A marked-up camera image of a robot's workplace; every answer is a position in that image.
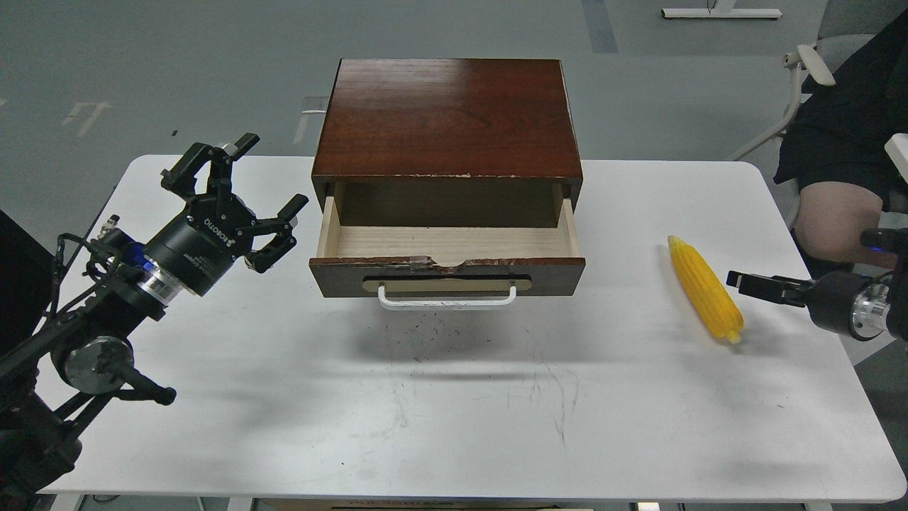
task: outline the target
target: white chair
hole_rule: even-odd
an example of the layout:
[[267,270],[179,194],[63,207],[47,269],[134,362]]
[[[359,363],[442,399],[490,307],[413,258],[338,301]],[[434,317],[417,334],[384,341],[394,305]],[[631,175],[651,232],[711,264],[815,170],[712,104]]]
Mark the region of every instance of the white chair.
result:
[[794,53],[785,55],[783,66],[791,71],[791,101],[782,119],[728,159],[740,160],[760,145],[785,133],[802,103],[804,71],[819,85],[835,85],[835,70],[906,8],[908,0],[829,0],[816,42],[799,45]]

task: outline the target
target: black shirt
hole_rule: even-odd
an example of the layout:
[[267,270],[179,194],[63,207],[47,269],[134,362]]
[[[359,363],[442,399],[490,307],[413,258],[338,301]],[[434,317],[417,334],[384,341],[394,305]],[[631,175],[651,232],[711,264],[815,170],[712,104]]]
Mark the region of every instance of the black shirt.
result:
[[834,73],[835,85],[808,77],[814,95],[788,127],[774,181],[782,183],[824,165],[855,162],[896,173],[883,146],[908,133],[908,10]]

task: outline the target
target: chair armrest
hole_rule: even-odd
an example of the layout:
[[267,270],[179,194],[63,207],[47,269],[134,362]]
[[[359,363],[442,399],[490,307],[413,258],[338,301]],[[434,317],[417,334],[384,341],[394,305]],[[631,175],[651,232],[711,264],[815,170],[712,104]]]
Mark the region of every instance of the chair armrest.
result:
[[899,169],[902,179],[908,182],[908,135],[896,133],[889,142],[886,142],[886,154],[893,160],[895,168]]
[[[785,57],[786,65],[788,65],[788,55]],[[797,62],[794,62],[794,64],[796,65],[798,62],[804,63],[804,69],[807,70],[807,73],[810,73],[810,76],[814,78],[817,84],[827,87],[835,85],[833,73],[829,70],[829,66],[826,65],[820,54],[816,53],[816,49],[813,46],[798,45]]]

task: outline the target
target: plastic corn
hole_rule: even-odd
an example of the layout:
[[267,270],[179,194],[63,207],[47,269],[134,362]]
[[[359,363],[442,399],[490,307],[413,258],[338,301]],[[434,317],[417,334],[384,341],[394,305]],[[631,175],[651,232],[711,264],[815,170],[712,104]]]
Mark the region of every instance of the plastic corn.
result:
[[696,249],[677,236],[668,237],[668,250],[678,280],[709,333],[732,344],[740,341],[744,318],[712,268]]

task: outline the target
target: person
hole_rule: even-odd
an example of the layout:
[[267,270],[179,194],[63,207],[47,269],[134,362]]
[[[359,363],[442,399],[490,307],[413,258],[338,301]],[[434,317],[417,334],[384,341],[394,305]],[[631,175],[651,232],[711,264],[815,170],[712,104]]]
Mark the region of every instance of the person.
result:
[[793,236],[813,278],[853,263],[892,268],[894,254],[860,243],[877,227],[890,192],[908,194],[884,145],[908,133],[908,10],[849,57],[788,127],[774,181],[796,179],[801,196]]

